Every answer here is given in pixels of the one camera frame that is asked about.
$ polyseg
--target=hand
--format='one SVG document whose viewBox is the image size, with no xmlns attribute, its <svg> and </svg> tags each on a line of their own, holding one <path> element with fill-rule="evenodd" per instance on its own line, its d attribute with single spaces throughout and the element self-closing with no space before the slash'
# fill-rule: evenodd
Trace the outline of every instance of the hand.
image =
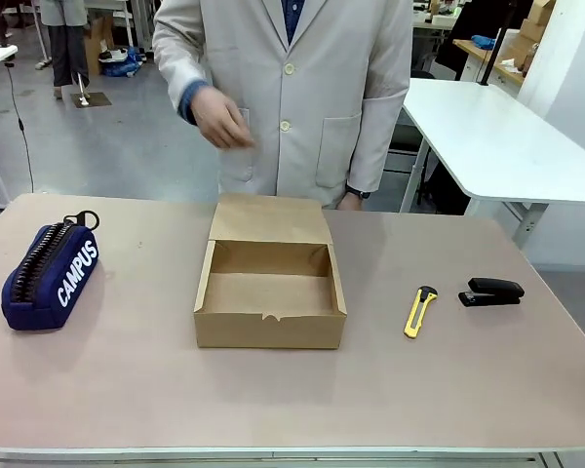
<svg viewBox="0 0 585 468">
<path fill-rule="evenodd" d="M 363 210 L 362 199 L 354 193 L 346 193 L 338 204 L 338 209 L 347 212 L 361 212 Z"/>
<path fill-rule="evenodd" d="M 219 149 L 254 146 L 250 129 L 232 99 L 212 86 L 200 89 L 191 101 L 197 127 Z"/>
</svg>

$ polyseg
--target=gray floor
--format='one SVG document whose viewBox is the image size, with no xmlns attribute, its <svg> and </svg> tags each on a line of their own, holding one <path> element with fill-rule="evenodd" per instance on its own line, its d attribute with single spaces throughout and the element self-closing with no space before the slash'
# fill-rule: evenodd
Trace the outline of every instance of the gray floor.
<svg viewBox="0 0 585 468">
<path fill-rule="evenodd" d="M 215 151 L 176 116 L 165 82 L 152 63 L 132 79 L 93 77 L 92 91 L 106 93 L 113 105 L 80 110 L 68 99 L 52 98 L 51 69 L 34 69 L 40 58 L 34 31 L 15 30 L 12 41 L 19 46 L 13 69 L 16 103 L 26 129 L 37 192 L 216 200 Z M 405 169 L 412 162 L 409 157 L 391 157 L 388 166 Z M 30 190 L 23 141 L 2 65 L 0 171 L 12 197 Z M 398 210 L 407 181 L 407 175 L 385 174 L 367 208 Z M 541 274 L 585 331 L 585 274 Z M 562 455 L 562 461 L 566 467 L 585 468 L 585 453 Z"/>
</svg>

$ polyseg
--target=blue shirt cuff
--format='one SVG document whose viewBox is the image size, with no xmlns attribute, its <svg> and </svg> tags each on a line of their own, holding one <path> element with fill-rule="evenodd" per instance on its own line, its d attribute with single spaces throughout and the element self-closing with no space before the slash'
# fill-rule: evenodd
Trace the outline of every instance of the blue shirt cuff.
<svg viewBox="0 0 585 468">
<path fill-rule="evenodd" d="M 195 94 L 205 86 L 210 86 L 207 81 L 195 80 L 184 90 L 182 99 L 179 101 L 177 113 L 179 116 L 191 125 L 197 125 L 195 123 L 195 116 L 191 110 L 191 102 L 195 97 Z"/>
</svg>

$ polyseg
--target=gray pants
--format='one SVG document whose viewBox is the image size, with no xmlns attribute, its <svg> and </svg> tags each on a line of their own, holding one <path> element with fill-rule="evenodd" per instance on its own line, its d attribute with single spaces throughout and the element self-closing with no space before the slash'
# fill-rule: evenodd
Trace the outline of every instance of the gray pants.
<svg viewBox="0 0 585 468">
<path fill-rule="evenodd" d="M 78 84 L 78 73 L 83 86 L 89 86 L 83 26 L 48 26 L 48 32 L 55 86 Z"/>
</svg>

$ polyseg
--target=black zipper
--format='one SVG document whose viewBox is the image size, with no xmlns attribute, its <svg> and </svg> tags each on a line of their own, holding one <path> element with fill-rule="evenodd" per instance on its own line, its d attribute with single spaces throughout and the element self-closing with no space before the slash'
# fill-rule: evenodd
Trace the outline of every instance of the black zipper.
<svg viewBox="0 0 585 468">
<path fill-rule="evenodd" d="M 21 262 L 11 288 L 12 302 L 33 302 L 44 273 L 52 264 L 77 224 L 59 222 L 48 228 L 37 245 Z"/>
</svg>

